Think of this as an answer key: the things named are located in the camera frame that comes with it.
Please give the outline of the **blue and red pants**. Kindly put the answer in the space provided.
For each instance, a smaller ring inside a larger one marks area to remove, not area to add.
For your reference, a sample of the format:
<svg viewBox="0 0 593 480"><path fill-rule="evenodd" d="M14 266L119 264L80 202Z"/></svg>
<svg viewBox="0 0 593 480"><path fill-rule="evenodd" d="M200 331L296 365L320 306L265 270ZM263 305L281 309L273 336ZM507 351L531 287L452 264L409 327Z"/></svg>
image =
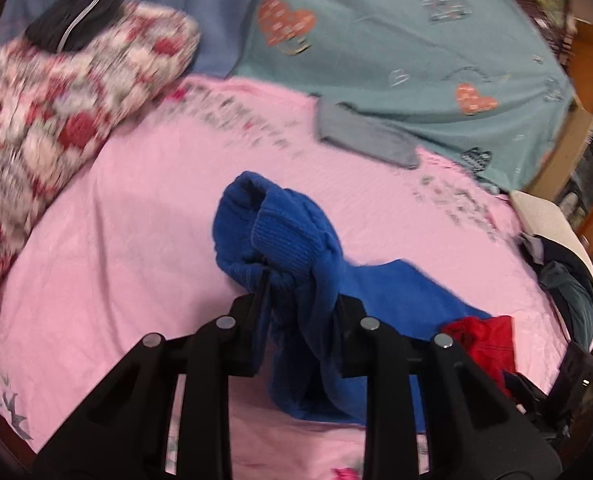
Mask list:
<svg viewBox="0 0 593 480"><path fill-rule="evenodd" d="M364 425L364 378L341 374L339 296L400 334L429 340L444 332L504 389L516 373L513 320L469 306L402 261L355 266L313 200L246 171L225 188L213 223L216 263L248 292L269 278L276 351L269 394L288 415Z"/></svg>

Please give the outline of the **dark clothes pile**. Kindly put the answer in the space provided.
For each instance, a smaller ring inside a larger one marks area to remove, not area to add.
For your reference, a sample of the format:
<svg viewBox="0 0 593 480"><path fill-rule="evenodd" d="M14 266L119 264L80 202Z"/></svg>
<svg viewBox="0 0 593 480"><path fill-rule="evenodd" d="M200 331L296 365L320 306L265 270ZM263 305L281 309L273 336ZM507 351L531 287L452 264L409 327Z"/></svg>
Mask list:
<svg viewBox="0 0 593 480"><path fill-rule="evenodd" d="M570 339L591 350L593 277L587 265L571 249L542 235L521 233L517 244L539 287L551 296Z"/></svg>

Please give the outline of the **white pillow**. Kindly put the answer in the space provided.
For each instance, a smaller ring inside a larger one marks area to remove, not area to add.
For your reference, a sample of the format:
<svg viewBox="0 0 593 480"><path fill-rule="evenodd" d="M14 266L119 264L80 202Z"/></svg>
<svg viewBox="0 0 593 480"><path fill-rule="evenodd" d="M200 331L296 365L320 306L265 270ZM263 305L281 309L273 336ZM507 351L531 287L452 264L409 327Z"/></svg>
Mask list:
<svg viewBox="0 0 593 480"><path fill-rule="evenodd" d="M521 191L510 191L509 201L526 233L542 235L570 249L585 264L593 279L592 260L556 204Z"/></svg>

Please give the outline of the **pink floral bedsheet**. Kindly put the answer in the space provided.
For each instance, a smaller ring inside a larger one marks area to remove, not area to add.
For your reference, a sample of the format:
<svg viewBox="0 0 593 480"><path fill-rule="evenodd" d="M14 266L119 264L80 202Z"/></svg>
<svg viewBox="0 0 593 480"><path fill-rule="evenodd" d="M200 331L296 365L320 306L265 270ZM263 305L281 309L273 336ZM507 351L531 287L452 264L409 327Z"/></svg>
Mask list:
<svg viewBox="0 0 593 480"><path fill-rule="evenodd" d="M405 260L513 319L516 365L551 388L567 342L515 244L508 200L425 148L415 169L321 142L310 96L187 78L111 134L49 207L0 293L0 414L38 451L141 336L193 332L238 287L216 266L226 186L254 171L310 197L356 264Z"/></svg>

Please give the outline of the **wooden display cabinet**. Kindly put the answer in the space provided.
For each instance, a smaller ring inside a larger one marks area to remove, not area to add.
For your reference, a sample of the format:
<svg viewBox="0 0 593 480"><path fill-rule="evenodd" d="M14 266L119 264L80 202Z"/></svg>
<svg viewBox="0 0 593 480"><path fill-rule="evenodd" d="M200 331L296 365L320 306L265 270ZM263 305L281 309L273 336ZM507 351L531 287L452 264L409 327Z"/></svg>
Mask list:
<svg viewBox="0 0 593 480"><path fill-rule="evenodd" d="M593 135L593 24L574 20L568 74L574 100L557 136L555 147L544 158L539 173L525 192L553 202L572 177Z"/></svg>

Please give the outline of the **folded grey cloth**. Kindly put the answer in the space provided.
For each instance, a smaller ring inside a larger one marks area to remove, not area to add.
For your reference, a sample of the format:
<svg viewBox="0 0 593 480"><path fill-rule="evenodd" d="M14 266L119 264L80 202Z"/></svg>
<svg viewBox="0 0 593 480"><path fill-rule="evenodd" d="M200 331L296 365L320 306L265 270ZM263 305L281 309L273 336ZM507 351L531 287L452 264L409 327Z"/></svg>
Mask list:
<svg viewBox="0 0 593 480"><path fill-rule="evenodd" d="M321 142L395 167L413 170L420 164L413 136L344 103L318 99L315 132Z"/></svg>

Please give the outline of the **red rose floral blanket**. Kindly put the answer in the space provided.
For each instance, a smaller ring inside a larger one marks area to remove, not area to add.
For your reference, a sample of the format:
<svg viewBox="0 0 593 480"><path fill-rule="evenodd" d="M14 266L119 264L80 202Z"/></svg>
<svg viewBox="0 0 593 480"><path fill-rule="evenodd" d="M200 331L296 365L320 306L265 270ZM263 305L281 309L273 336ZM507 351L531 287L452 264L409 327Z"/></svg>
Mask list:
<svg viewBox="0 0 593 480"><path fill-rule="evenodd" d="M182 75L200 40L182 11L129 0L78 52L0 47L0 286L36 223L120 122Z"/></svg>

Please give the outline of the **teal heart pattern quilt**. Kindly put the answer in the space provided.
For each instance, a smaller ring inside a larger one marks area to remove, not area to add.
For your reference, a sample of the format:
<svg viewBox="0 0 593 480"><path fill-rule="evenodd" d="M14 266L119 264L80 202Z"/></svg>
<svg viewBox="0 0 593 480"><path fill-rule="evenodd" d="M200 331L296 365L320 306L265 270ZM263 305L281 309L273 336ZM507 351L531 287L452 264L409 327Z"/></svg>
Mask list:
<svg viewBox="0 0 593 480"><path fill-rule="evenodd" d="M234 73L347 104L505 191L554 148L572 84L515 0L255 0Z"/></svg>

